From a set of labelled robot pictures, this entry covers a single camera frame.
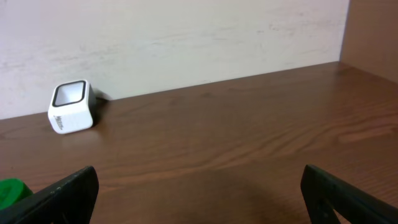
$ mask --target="white backdrop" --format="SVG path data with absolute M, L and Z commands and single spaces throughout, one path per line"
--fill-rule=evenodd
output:
M 348 0 L 0 0 L 0 119 L 336 61 Z

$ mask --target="green object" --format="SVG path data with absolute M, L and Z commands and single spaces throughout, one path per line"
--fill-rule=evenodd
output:
M 7 208 L 32 194 L 20 179 L 0 180 L 0 209 Z

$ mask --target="square opening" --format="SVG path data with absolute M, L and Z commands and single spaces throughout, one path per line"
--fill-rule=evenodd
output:
M 78 103 L 85 97 L 86 82 L 77 81 L 62 84 L 55 90 L 53 106 L 64 106 Z

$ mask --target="brown wooden surface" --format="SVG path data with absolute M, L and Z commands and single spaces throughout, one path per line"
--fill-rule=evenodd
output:
M 308 223 L 316 164 L 398 205 L 398 85 L 327 63 L 109 102 L 92 129 L 0 121 L 0 179 L 33 191 L 93 165 L 92 223 Z
M 398 1 L 351 0 L 341 61 L 398 82 Z

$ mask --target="white cube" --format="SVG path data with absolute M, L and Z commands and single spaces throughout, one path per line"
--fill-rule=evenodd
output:
M 57 86 L 48 113 L 54 131 L 66 134 L 92 127 L 95 101 L 87 80 Z

